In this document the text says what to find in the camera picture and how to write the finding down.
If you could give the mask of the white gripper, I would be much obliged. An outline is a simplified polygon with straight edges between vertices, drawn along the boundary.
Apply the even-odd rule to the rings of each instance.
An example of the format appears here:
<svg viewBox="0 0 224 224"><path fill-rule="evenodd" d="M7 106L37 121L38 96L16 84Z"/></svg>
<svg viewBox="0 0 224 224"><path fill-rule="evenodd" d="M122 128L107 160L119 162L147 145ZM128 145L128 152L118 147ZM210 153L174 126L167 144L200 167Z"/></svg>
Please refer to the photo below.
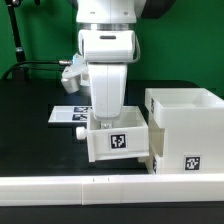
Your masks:
<svg viewBox="0 0 224 224"><path fill-rule="evenodd" d="M123 107L127 65L89 64L88 73L93 115L101 121L101 129L111 129Z"/></svg>

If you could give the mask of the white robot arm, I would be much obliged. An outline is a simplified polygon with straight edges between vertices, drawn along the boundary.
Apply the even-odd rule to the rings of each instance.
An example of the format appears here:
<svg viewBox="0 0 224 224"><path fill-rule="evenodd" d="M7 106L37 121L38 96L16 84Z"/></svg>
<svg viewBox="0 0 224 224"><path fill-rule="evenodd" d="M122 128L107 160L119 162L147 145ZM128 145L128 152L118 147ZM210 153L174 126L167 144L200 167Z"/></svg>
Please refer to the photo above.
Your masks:
<svg viewBox="0 0 224 224"><path fill-rule="evenodd" d="M176 0L68 0L77 10L78 52L65 67L61 82L74 93L90 86L92 114L103 129L120 117L127 67L140 59L134 25L158 19Z"/></svg>

